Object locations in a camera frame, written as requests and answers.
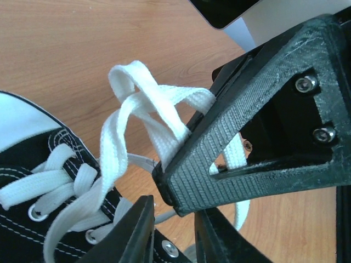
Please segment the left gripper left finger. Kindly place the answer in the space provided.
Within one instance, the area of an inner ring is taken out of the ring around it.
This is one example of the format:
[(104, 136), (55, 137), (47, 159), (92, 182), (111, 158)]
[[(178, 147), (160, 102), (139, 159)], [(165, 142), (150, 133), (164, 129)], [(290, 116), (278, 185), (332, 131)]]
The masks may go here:
[(154, 199), (141, 196), (112, 231), (80, 263), (152, 262)]

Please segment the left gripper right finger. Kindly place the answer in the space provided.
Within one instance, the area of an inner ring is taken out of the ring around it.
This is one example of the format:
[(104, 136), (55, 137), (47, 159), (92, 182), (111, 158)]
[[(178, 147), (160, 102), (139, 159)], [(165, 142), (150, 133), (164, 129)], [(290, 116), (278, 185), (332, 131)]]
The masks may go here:
[(197, 262), (271, 262), (233, 227), (218, 208), (195, 213)]

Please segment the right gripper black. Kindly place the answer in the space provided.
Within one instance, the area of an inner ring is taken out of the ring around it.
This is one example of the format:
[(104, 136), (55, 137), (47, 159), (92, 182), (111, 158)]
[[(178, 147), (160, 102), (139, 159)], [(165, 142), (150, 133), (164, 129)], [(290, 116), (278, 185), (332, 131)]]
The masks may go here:
[(350, 184), (350, 14), (297, 25), (213, 80), (214, 104), (152, 173), (179, 215)]

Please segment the white shoelace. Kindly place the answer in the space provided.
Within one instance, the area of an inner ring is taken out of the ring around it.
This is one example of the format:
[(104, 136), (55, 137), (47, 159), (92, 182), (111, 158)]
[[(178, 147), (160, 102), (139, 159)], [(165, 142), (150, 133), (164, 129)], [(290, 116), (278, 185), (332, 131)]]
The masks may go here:
[(121, 106), (101, 129), (100, 156), (96, 158), (101, 175), (54, 219), (44, 240), (43, 262), (78, 262), (133, 206), (117, 191), (115, 181), (130, 164), (148, 172), (156, 164), (128, 153), (124, 134), (130, 116), (142, 121), (162, 165), (168, 165), (190, 135), (176, 104), (184, 102), (206, 114), (215, 102), (215, 96), (205, 88), (158, 84), (140, 61), (114, 66), (108, 79)]

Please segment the black white canvas sneaker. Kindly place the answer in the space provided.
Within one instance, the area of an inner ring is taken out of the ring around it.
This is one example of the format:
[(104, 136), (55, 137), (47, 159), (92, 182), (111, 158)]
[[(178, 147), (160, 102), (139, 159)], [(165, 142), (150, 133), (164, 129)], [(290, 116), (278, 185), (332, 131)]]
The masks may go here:
[(1, 262), (43, 262), (58, 214), (100, 177), (97, 159), (63, 122), (1, 92)]

